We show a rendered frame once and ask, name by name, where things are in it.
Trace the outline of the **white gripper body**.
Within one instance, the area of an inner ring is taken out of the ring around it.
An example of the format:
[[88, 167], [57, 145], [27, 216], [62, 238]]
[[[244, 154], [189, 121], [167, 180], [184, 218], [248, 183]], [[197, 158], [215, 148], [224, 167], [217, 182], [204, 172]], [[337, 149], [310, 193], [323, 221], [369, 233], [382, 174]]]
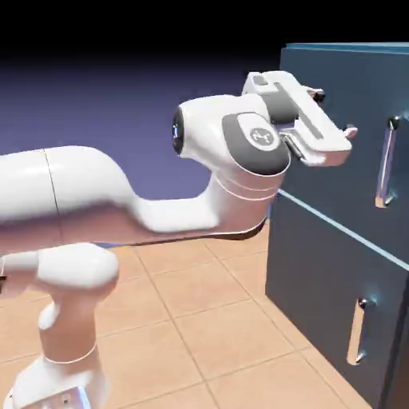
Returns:
[[351, 142], [289, 72], [263, 72], [270, 86], [263, 94], [270, 120], [288, 136], [290, 146], [307, 166], [342, 165]]

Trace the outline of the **blue cabinet door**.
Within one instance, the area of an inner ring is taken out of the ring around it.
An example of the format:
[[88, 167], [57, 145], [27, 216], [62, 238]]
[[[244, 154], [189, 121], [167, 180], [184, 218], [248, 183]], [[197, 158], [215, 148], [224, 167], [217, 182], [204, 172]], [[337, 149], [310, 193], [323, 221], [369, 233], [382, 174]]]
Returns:
[[409, 264], [409, 44], [291, 44], [280, 67], [324, 90], [338, 128], [358, 129], [342, 165], [296, 161], [284, 191]]
[[[265, 291], [371, 409], [409, 409], [409, 264], [288, 193], [272, 205]], [[355, 302], [366, 356], [347, 362]]]

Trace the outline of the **blue painted cabinet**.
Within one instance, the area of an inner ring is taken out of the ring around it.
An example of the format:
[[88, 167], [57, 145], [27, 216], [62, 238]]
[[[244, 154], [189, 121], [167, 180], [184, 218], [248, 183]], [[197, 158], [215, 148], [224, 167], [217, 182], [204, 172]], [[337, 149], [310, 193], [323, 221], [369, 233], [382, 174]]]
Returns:
[[[362, 44], [369, 44], [369, 45], [374, 45], [374, 44], [386, 44], [386, 45], [391, 45], [391, 44], [406, 44], [406, 45], [408, 45], [409, 44], [409, 42], [405, 42], [405, 43], [403, 43], [403, 42], [400, 42], [400, 43], [398, 43], [398, 42], [395, 42], [395, 43], [329, 43], [329, 44], [324, 44], [324, 45], [326, 45], [326, 46], [328, 46], [328, 45], [330, 45], [330, 44], [347, 44], [347, 45], [352, 45], [352, 44], [356, 44], [356, 45], [362, 45]], [[285, 192], [284, 191], [284, 185], [282, 186], [282, 189], [281, 189], [281, 191], [280, 191], [280, 193], [287, 193], [287, 192]]]

